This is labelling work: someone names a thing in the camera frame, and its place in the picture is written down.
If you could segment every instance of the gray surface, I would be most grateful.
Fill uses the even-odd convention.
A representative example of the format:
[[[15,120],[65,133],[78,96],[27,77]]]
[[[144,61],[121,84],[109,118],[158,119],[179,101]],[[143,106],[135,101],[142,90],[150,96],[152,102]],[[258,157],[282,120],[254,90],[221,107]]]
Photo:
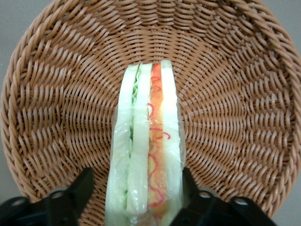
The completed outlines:
[[[10,56],[16,44],[33,19],[51,0],[0,0],[0,81],[3,82]],[[263,0],[275,14],[283,27],[290,33],[301,53],[301,0]],[[20,195],[8,170],[4,153],[0,151],[0,203]],[[287,200],[273,217],[279,226],[301,225],[300,203],[301,178]]]

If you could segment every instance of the tomato slice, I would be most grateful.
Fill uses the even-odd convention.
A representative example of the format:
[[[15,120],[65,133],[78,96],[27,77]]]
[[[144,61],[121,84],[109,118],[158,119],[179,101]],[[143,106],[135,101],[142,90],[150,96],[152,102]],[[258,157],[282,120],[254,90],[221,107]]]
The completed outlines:
[[[162,217],[167,210],[166,170],[163,149],[163,131],[161,104],[163,101],[161,66],[155,64],[151,72],[150,103],[150,150],[148,157],[148,208]]]

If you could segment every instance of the wicker basket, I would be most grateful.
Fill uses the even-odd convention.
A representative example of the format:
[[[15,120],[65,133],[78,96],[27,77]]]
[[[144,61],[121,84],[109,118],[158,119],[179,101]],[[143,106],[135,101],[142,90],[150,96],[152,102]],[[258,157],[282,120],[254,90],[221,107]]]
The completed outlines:
[[[2,92],[2,141],[21,192],[38,201],[94,167],[81,222],[102,225],[122,75],[163,58],[197,184],[272,216],[300,170],[301,64],[259,0],[53,1],[17,45]]]

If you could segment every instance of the sandwich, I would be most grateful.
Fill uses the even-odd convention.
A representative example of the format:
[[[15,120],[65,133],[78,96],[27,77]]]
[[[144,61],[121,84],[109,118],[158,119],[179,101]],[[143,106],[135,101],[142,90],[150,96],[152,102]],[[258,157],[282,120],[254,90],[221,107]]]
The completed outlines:
[[[107,226],[167,226],[182,207],[171,61],[129,65],[121,83],[105,203]]]

